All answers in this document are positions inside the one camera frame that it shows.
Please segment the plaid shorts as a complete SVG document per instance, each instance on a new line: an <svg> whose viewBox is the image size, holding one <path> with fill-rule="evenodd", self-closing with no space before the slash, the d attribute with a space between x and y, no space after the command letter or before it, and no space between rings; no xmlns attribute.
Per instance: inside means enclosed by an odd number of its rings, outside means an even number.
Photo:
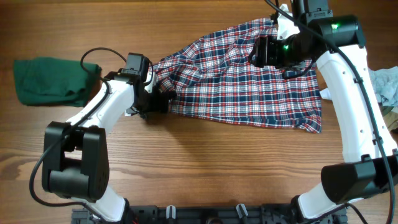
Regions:
<svg viewBox="0 0 398 224"><path fill-rule="evenodd" d="M154 65L157 87L174 91L169 111L192 118L261 128L322 130L322 105L314 69L295 77L248 61L258 37L276 36L268 18L219 30Z"/></svg>

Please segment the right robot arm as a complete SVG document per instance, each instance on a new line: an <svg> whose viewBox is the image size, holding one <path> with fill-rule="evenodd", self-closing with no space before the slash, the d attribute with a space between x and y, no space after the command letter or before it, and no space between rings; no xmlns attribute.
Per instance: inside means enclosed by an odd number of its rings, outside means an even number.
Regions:
<svg viewBox="0 0 398 224"><path fill-rule="evenodd" d="M397 144L390 135L369 76L366 40L354 15L335 16L327 1L272 2L277 37L260 37L249 54L255 67L309 71L318 67L338 118L341 164L325 166L313 189L292 199L291 223L313 223L359 200L389 194L387 222L396 208Z"/></svg>

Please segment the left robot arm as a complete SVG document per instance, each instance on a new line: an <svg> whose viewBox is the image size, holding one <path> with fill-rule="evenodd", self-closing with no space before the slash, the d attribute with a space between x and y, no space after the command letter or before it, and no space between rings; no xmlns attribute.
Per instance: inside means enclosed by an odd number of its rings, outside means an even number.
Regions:
<svg viewBox="0 0 398 224"><path fill-rule="evenodd" d="M151 112L167 112L175 96L158 90L147 57L130 53L124 61L78 114L47 126L38 161L43 189L67 199L67 206L81 205L96 223L138 222L128 200L109 186L107 134L124 114L145 119Z"/></svg>

